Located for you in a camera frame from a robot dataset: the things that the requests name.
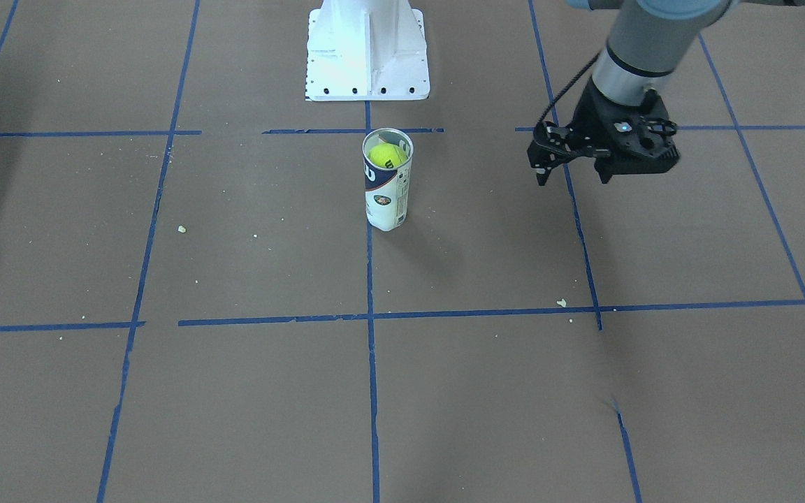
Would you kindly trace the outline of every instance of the tennis ball can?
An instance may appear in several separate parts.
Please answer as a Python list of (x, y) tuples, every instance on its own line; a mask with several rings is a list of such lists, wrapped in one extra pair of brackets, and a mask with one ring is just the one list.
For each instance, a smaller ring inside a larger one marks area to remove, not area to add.
[(382, 231), (393, 230), (405, 222), (414, 153), (412, 139), (389, 127), (371, 131), (362, 141), (365, 213), (368, 223)]

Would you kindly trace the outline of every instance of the black cable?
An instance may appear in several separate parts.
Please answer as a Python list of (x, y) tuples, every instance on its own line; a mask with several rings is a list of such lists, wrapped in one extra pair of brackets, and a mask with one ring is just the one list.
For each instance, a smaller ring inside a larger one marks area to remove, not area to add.
[(573, 84), (575, 84), (577, 82), (577, 80), (579, 80), (579, 78), (582, 77), (582, 75), (584, 75), (584, 73), (586, 71), (588, 71), (588, 69), (590, 69), (593, 66), (593, 64), (595, 64), (595, 61), (598, 60), (598, 55), (599, 54), (601, 54), (601, 53), (595, 54), (594, 57), (592, 57), (591, 60), (588, 60), (588, 63), (586, 64), (586, 66), (582, 67), (582, 70), (580, 70), (576, 74), (576, 76), (574, 76), (571, 79), (571, 82), (568, 82), (567, 85), (564, 86), (563, 89), (561, 89), (561, 92), (559, 92), (558, 95), (555, 96), (554, 99), (552, 99), (552, 102), (549, 103), (549, 106), (547, 106), (546, 111), (542, 113), (541, 117), (539, 118), (539, 121), (537, 121), (537, 123), (536, 123), (537, 125), (539, 125), (539, 126), (542, 125), (542, 121), (546, 120), (546, 115), (548, 115), (549, 112), (552, 111), (552, 108), (555, 107), (555, 104), (558, 102), (558, 100), (563, 98), (565, 93), (568, 92), (573, 87)]

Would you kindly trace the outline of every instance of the mounting pedestal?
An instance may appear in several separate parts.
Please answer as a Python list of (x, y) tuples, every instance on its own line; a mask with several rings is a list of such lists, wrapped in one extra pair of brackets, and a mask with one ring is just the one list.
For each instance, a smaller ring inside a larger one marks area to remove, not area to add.
[(408, 0), (324, 0), (310, 13), (306, 99), (428, 98), (424, 14)]

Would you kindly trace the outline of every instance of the yellow tennis ball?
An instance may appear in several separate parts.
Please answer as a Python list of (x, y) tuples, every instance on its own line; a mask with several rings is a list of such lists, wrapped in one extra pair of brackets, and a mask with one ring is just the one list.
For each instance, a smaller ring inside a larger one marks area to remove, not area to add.
[(392, 143), (378, 143), (376, 146), (371, 147), (371, 150), (368, 150), (368, 158), (376, 166), (393, 169), (402, 166), (405, 159), (408, 159), (408, 155), (406, 155), (405, 150)]

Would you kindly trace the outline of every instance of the can label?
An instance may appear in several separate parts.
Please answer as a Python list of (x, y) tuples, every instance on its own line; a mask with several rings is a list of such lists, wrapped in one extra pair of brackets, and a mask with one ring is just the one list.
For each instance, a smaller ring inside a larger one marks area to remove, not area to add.
[(409, 205), (409, 163), (396, 169), (365, 163), (365, 212), (371, 225), (383, 231), (405, 220)]
[[(398, 145), (406, 153), (402, 165), (387, 168), (371, 162), (368, 152), (380, 143)], [(394, 229), (405, 221), (409, 209), (409, 173), (413, 154), (412, 139), (396, 129), (380, 128), (371, 131), (362, 141), (365, 211), (368, 222), (382, 231)]]

